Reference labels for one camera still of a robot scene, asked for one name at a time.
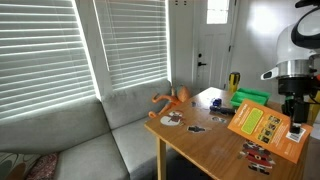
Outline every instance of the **white door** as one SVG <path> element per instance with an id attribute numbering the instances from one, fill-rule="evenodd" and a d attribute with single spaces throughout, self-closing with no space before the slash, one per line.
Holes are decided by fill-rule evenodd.
<path id="1" fill-rule="evenodd" d="M 208 87 L 225 89 L 230 71 L 230 51 L 237 3 L 236 0 L 201 0 L 197 2 L 195 19 L 199 21 L 198 45 L 195 47 L 198 49 L 196 89 L 199 91 Z"/>

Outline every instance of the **door handle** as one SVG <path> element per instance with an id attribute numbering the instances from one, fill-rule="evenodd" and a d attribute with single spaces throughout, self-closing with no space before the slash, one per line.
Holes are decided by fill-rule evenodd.
<path id="1" fill-rule="evenodd" d="M 207 63 L 198 62 L 198 66 L 205 66 Z"/>

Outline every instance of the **wooden table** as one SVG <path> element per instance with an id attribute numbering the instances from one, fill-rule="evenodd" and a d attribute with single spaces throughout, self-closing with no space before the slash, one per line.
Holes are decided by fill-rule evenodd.
<path id="1" fill-rule="evenodd" d="M 161 124 L 161 117 L 169 112 L 145 123 L 145 127 L 157 138 L 158 179 L 166 178 L 166 144 L 213 179 L 302 179 L 307 145 L 304 146 L 297 164 L 272 154 L 276 164 L 270 170 L 270 175 L 248 168 L 249 161 L 240 155 L 245 139 L 227 129 L 232 116 L 214 114 L 208 109 L 213 98 L 221 98 L 223 107 L 231 107 L 231 97 L 232 94 L 227 91 L 209 88 L 169 111 L 182 111 L 184 125 Z M 191 102 L 196 102 L 197 107 L 192 107 Z M 280 111 L 280 104 L 268 102 L 267 106 Z M 213 116 L 224 118 L 227 123 L 212 121 Z M 202 133 L 187 131 L 187 127 L 193 125 L 212 130 Z"/>

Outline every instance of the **orange box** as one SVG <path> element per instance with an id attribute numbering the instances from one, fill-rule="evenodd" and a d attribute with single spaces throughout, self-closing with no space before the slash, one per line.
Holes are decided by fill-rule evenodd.
<path id="1" fill-rule="evenodd" d="M 302 124 L 299 134 L 289 132 L 290 117 L 245 99 L 228 129 L 294 163 L 312 127 Z"/>

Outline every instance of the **green box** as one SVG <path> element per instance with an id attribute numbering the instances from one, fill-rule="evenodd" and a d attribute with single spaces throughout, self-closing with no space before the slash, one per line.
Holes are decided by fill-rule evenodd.
<path id="1" fill-rule="evenodd" d="M 262 92 L 254 89 L 239 88 L 232 96 L 230 103 L 233 106 L 240 106 L 244 99 L 250 99 L 258 104 L 265 105 L 268 102 L 270 93 Z"/>

